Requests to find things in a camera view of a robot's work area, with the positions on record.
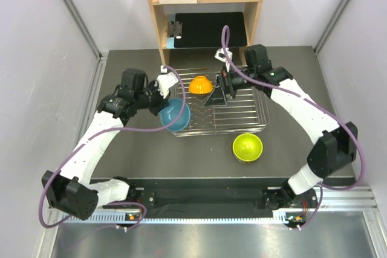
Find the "blue bowl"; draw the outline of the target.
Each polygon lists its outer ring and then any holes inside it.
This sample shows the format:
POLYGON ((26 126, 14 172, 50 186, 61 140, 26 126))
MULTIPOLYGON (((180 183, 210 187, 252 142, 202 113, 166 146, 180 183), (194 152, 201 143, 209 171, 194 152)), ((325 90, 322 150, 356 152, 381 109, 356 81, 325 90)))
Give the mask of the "blue bowl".
MULTIPOLYGON (((183 100, 180 98, 173 98, 169 100, 169 105, 162 109, 159 113, 160 121, 163 126, 169 125, 173 122, 179 115, 180 110, 183 105, 183 100)), ((178 120, 171 126, 167 128, 167 130, 171 132, 179 132, 185 129, 189 123, 191 118, 190 107, 187 103, 184 105, 183 112, 181 113, 178 120)))

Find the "orange bowl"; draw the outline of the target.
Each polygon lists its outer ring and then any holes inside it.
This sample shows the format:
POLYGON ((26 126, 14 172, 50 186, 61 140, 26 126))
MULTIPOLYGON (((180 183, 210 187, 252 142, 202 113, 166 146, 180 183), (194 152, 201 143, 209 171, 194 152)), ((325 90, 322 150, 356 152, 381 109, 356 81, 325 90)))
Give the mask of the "orange bowl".
POLYGON ((212 82, 206 76, 196 76, 189 84, 191 94, 209 94, 212 90, 212 82))

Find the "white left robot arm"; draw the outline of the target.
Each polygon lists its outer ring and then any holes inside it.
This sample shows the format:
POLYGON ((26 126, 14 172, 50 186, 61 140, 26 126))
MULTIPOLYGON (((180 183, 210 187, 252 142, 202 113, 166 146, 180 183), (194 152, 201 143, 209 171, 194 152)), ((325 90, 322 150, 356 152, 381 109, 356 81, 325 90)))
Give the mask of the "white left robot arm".
POLYGON ((180 77, 169 66, 151 82, 140 69, 126 69, 112 94, 104 97, 93 120, 71 155, 55 172, 42 177, 41 201, 80 220, 88 219, 99 207, 118 202, 132 207, 137 193, 123 178, 91 183, 91 176, 111 141, 126 129, 129 119, 142 109, 157 115, 168 105, 170 89, 180 77))

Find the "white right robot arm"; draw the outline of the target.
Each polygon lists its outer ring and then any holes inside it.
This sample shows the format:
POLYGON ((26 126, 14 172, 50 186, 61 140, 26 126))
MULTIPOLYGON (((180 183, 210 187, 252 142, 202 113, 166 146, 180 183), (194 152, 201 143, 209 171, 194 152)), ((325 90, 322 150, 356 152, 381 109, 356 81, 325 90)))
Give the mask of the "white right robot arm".
POLYGON ((313 144, 307 163, 278 191, 268 192, 266 197, 267 206, 271 209, 296 207, 304 200, 305 192, 356 159, 357 128, 351 122, 340 123, 318 106, 285 68, 273 68, 265 46, 248 47, 244 56, 246 68, 234 70, 230 66, 230 50, 217 50, 215 58, 224 62, 224 66, 216 75, 215 88, 205 105, 225 106, 227 99, 235 98, 238 90, 255 88, 282 107, 301 126, 313 144))

